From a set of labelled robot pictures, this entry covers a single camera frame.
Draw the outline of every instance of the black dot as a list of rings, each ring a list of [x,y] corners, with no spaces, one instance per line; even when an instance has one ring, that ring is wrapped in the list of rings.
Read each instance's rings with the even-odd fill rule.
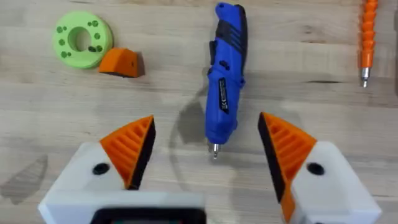
[[[88,47],[89,52],[97,52],[97,50],[93,46]]]
[[[97,164],[93,168],[93,174],[94,175],[102,175],[106,173],[109,170],[110,166],[109,164],[106,164],[104,162]]]
[[[311,162],[307,164],[307,170],[313,175],[323,175],[325,174],[325,169],[320,164],[316,162]]]

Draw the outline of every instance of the rotary tool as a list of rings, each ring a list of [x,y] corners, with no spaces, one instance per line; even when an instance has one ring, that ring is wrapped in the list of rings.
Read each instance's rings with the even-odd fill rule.
[[[244,86],[243,69],[248,52],[246,12],[240,5],[218,3],[215,40],[210,41],[211,68],[208,71],[206,137],[213,144],[214,159],[238,122],[239,92]]]

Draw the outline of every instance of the wooden table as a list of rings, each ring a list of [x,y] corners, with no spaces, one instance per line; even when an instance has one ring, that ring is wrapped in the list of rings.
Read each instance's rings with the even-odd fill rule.
[[[245,0],[249,53],[238,129],[213,162],[204,137],[214,0],[0,0],[0,223],[42,223],[37,204],[81,142],[154,114],[142,190],[206,194],[209,223],[282,223],[257,133],[261,111],[333,141],[384,213],[398,219],[394,13],[379,3],[368,89],[357,66],[360,0]],[[67,67],[55,23],[91,11],[146,75]]]

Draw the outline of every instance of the green ring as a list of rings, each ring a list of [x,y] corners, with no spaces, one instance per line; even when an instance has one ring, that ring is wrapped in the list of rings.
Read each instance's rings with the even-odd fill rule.
[[[96,26],[91,26],[93,21],[96,21]],[[83,29],[87,30],[90,34],[90,45],[96,48],[99,46],[102,49],[101,51],[77,50],[76,37]],[[101,38],[96,39],[95,34],[99,34]],[[109,26],[98,16],[89,12],[69,12],[55,26],[53,35],[54,50],[60,60],[71,67],[92,68],[98,65],[105,53],[111,49],[112,45],[113,37]]]

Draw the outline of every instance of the orange jaw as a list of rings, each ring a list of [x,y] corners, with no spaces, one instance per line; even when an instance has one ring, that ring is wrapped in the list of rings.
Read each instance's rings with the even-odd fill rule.
[[[129,49],[113,48],[106,53],[98,71],[120,77],[139,77],[138,55]]]
[[[290,186],[317,140],[283,119],[264,112],[260,114],[258,129],[277,199],[285,221],[289,222],[295,208]]]
[[[155,142],[153,116],[129,123],[100,143],[128,190],[138,190]]]

